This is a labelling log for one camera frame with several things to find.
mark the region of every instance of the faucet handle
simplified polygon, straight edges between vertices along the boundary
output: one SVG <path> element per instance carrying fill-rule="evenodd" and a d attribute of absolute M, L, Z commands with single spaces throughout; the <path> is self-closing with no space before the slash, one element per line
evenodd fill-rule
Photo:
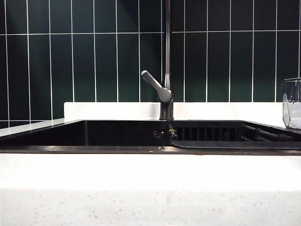
<path fill-rule="evenodd" d="M 171 90 L 162 87 L 148 71 L 142 71 L 141 77 L 157 92 L 160 102 L 168 103 L 172 100 L 173 97 Z"/>

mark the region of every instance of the sink basin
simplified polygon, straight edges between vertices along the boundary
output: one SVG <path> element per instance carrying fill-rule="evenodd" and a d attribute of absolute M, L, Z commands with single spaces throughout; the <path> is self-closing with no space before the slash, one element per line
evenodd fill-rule
<path fill-rule="evenodd" d="M 171 136 L 170 129 L 176 131 L 177 136 Z M 130 152 L 125 148 L 128 146 L 134 153 L 149 150 L 156 153 L 161 147 L 168 152 L 169 147 L 176 147 L 197 152 L 287 150 L 300 154 L 301 131 L 247 121 L 74 121 L 0 137 L 1 152 L 8 147 L 36 148 L 29 146 L 47 146 L 44 149 L 48 151 L 52 150 L 50 146 L 55 146 L 53 150 L 76 146 L 82 152 L 91 152 L 95 146 L 104 150 L 101 147 L 105 146 L 109 153 L 121 150 L 112 146 L 123 146 L 123 150 Z M 171 152 L 191 153 L 176 148 Z"/>

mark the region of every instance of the white countertop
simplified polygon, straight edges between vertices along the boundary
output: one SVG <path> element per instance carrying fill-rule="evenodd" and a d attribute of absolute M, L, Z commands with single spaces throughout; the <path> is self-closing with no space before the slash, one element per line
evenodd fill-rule
<path fill-rule="evenodd" d="M 1 226 L 299 226 L 301 156 L 0 154 Z"/>
<path fill-rule="evenodd" d="M 61 124 L 64 122 L 69 122 L 69 121 L 72 121 L 72 120 L 67 120 L 65 118 L 61 118 L 61 119 L 47 120 L 47 121 L 26 124 L 26 125 L 22 125 L 22 126 L 14 126 L 14 127 L 9 127 L 9 128 L 4 128 L 4 129 L 0 129 L 0 137 L 15 134 L 15 133 L 21 133 L 21 132 L 25 132 L 25 131 L 29 131 L 29 130 L 33 130 L 33 129 L 40 129 L 40 128 L 47 127 L 47 126 L 53 126 L 53 125 L 57 125 L 57 124 Z"/>

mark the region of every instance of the vertical subway tile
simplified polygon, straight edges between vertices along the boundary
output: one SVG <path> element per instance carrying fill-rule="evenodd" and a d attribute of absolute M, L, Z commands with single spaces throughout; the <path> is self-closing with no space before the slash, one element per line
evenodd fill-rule
<path fill-rule="evenodd" d="M 27 36 L 8 36 L 9 115 L 11 120 L 29 119 Z"/>
<path fill-rule="evenodd" d="M 182 32 L 184 31 L 184 0 L 172 0 L 171 5 L 171 28 L 173 32 Z"/>
<path fill-rule="evenodd" d="M 276 29 L 276 0 L 254 0 L 255 30 Z"/>
<path fill-rule="evenodd" d="M 278 30 L 299 29 L 299 0 L 278 0 Z"/>
<path fill-rule="evenodd" d="M 95 101 L 94 39 L 92 34 L 73 36 L 74 97 L 76 102 Z"/>
<path fill-rule="evenodd" d="M 206 33 L 186 33 L 185 101 L 206 101 Z"/>
<path fill-rule="evenodd" d="M 138 32 L 138 0 L 117 0 L 118 32 Z"/>
<path fill-rule="evenodd" d="M 70 0 L 50 0 L 50 19 L 52 33 L 71 32 Z"/>
<path fill-rule="evenodd" d="M 208 29 L 210 31 L 230 29 L 230 1 L 210 0 L 208 2 Z"/>
<path fill-rule="evenodd" d="M 139 101 L 138 34 L 118 35 L 118 85 L 120 102 Z"/>
<path fill-rule="evenodd" d="M 275 32 L 256 32 L 254 37 L 255 102 L 273 102 L 275 98 Z"/>
<path fill-rule="evenodd" d="M 0 129 L 8 128 L 8 121 L 0 121 Z"/>
<path fill-rule="evenodd" d="M 161 35 L 141 34 L 140 51 L 141 71 L 149 71 L 161 83 Z M 158 101 L 157 93 L 143 79 L 141 79 L 141 101 Z"/>
<path fill-rule="evenodd" d="M 162 31 L 164 32 L 166 30 L 166 21 L 165 21 L 165 3 L 162 0 L 162 21 L 161 21 L 161 25 L 162 25 Z"/>
<path fill-rule="evenodd" d="M 5 36 L 0 36 L 0 120 L 8 119 Z"/>
<path fill-rule="evenodd" d="M 96 89 L 98 102 L 117 101 L 116 35 L 98 34 L 96 47 Z"/>
<path fill-rule="evenodd" d="M 7 0 L 6 18 L 8 34 L 27 33 L 26 0 Z"/>
<path fill-rule="evenodd" d="M 208 102 L 229 97 L 229 32 L 208 35 Z"/>
<path fill-rule="evenodd" d="M 252 101 L 253 34 L 233 32 L 231 36 L 231 102 Z"/>
<path fill-rule="evenodd" d="M 5 34 L 4 0 L 0 0 L 0 34 Z"/>
<path fill-rule="evenodd" d="M 49 36 L 29 37 L 30 101 L 32 120 L 51 119 Z"/>
<path fill-rule="evenodd" d="M 112 0 L 95 0 L 95 32 L 116 31 L 116 6 Z"/>
<path fill-rule="evenodd" d="M 51 35 L 53 118 L 64 117 L 64 102 L 72 102 L 71 35 Z"/>
<path fill-rule="evenodd" d="M 187 31 L 207 30 L 207 1 L 186 0 L 185 26 Z"/>
<path fill-rule="evenodd" d="M 140 31 L 161 31 L 161 0 L 140 0 Z"/>
<path fill-rule="evenodd" d="M 253 30 L 253 0 L 231 0 L 231 30 Z"/>
<path fill-rule="evenodd" d="M 49 33 L 49 0 L 28 0 L 29 33 Z"/>
<path fill-rule="evenodd" d="M 73 32 L 93 32 L 93 0 L 72 0 Z"/>
<path fill-rule="evenodd" d="M 283 79 L 298 77 L 299 32 L 278 32 L 277 37 L 277 101 L 283 100 Z"/>
<path fill-rule="evenodd" d="M 174 86 L 174 101 L 182 102 L 184 100 L 184 34 L 173 33 L 171 40 L 171 77 Z"/>

